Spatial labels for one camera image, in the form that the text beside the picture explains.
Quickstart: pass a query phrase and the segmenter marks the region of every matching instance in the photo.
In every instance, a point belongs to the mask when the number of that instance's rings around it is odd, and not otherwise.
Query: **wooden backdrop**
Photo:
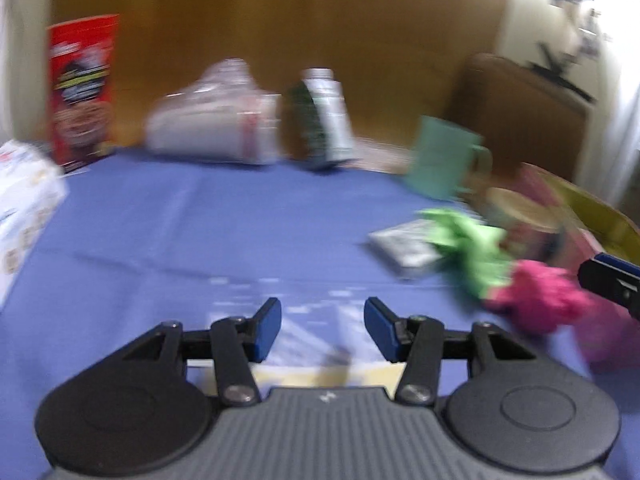
[[[494,48],[506,0],[53,0],[52,22],[117,12],[117,140],[140,142],[153,102],[224,57],[283,92],[327,66],[356,134],[408,145],[440,115],[468,54]]]

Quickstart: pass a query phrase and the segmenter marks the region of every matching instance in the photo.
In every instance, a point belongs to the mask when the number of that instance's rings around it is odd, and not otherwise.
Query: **brown chair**
[[[471,56],[446,113],[484,137],[498,181],[528,162],[571,180],[584,139],[588,105],[513,61]]]

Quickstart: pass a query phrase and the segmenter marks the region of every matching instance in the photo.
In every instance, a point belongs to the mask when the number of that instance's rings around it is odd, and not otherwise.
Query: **red pouch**
[[[113,150],[111,54],[115,14],[49,27],[49,128],[54,158],[67,171]]]

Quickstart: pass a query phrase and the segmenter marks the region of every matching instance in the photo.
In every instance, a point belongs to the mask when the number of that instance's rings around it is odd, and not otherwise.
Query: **white bottle cap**
[[[302,75],[303,79],[333,79],[334,71],[330,68],[307,68]]]

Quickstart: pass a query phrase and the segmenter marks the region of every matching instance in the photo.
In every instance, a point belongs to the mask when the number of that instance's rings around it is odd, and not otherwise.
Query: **teal mug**
[[[439,200],[474,192],[461,187],[474,159],[478,158],[478,172],[483,178],[489,177],[493,162],[491,151],[482,146],[482,140],[456,124],[422,117],[415,160],[404,182],[414,191]]]

